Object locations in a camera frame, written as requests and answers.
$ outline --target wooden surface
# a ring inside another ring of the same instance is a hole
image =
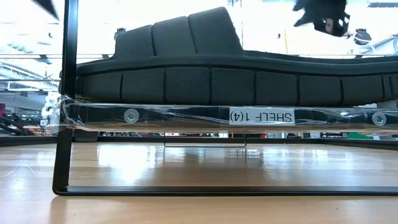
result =
[[[56,197],[54,145],[0,148],[0,223],[398,223],[394,197]],[[398,185],[398,152],[76,144],[71,184]]]

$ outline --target white label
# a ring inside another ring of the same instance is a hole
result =
[[[229,125],[294,126],[294,109],[231,107]]]

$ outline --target black object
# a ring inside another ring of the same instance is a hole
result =
[[[9,125],[13,125],[17,129],[10,128],[10,127],[8,127]],[[30,133],[28,130],[26,130],[22,125],[20,125],[16,121],[2,117],[2,116],[0,116],[0,128],[5,131],[9,131],[10,133],[14,133],[17,136],[25,136]]]
[[[354,35],[355,44],[366,45],[372,40],[371,35],[368,32],[366,32],[366,29],[356,29],[355,32],[356,32]]]
[[[56,136],[7,136],[0,137],[0,147],[31,146],[35,144],[55,144]]]
[[[295,134],[295,133],[287,133],[286,138],[288,138],[288,139],[290,139],[290,138],[293,138],[293,139],[300,139],[301,137],[298,136],[298,135]]]
[[[76,88],[76,47],[77,47],[78,0],[65,0],[65,19],[63,33],[62,81],[60,92],[75,98]],[[202,138],[201,141],[236,141],[237,139]],[[122,141],[116,137],[99,137],[98,141]],[[347,141],[345,139],[276,139],[272,143],[302,142],[314,144],[342,144],[354,147],[374,147],[397,150],[396,141]],[[398,195],[398,187],[101,187],[69,185],[70,159],[72,152],[72,130],[63,129],[58,134],[57,151],[53,174],[53,191],[57,195]]]
[[[90,129],[104,129],[112,124],[113,128],[119,129],[145,129],[156,131],[158,129],[205,129],[214,130],[237,130],[250,128],[251,130],[269,131],[272,128],[280,129],[278,124],[260,123],[265,120],[254,117],[250,114],[236,114],[236,108],[229,106],[185,106],[185,105],[96,105],[86,103],[73,103],[66,105],[65,113],[68,115],[69,125],[82,126]],[[294,120],[284,118],[271,118],[269,114],[268,122],[276,121],[292,122],[291,126],[284,126],[286,129],[293,128],[299,130],[366,130],[382,129],[389,132],[398,130],[398,111],[392,109],[377,108],[294,108]],[[134,115],[137,119],[129,119],[129,115]],[[258,121],[257,124],[239,125],[231,124],[231,118],[238,116],[238,122]]]
[[[350,15],[345,13],[346,0],[297,0],[293,11],[305,10],[295,27],[312,23],[315,30],[342,37],[348,30]]]
[[[118,38],[118,35],[123,33],[123,32],[125,32],[125,31],[126,31],[126,28],[118,28],[116,30],[116,32],[114,33],[113,39],[116,40]]]
[[[96,142],[98,138],[97,131],[84,131],[81,129],[74,129],[73,135],[75,142]]]
[[[319,59],[243,50],[220,7],[119,34],[111,58],[78,65],[76,97],[95,103],[358,106],[398,98],[397,67],[395,57]]]
[[[52,0],[33,0],[36,4],[46,10],[48,13],[51,14],[56,20],[60,20],[58,17],[57,11],[55,10],[54,3]]]

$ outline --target black metal stand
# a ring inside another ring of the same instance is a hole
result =
[[[65,0],[63,34],[63,63],[61,94],[75,96],[76,47],[78,28],[78,0]],[[168,142],[181,142],[182,138],[165,138]],[[102,138],[99,141],[137,141],[135,138]],[[184,141],[238,141],[238,139],[187,139]],[[345,139],[246,139],[250,143],[305,143],[341,144],[356,147],[394,149],[392,141],[352,141]],[[281,186],[281,187],[100,187],[71,186],[68,183],[72,148],[72,130],[58,134],[57,153],[53,175],[53,191],[57,195],[96,196],[236,196],[236,195],[398,195],[398,187],[337,187],[337,186]]]

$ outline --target black padded cushion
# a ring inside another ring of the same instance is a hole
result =
[[[100,103],[355,106],[398,98],[397,67],[245,51],[219,7],[120,34],[113,57],[78,66],[76,90]]]

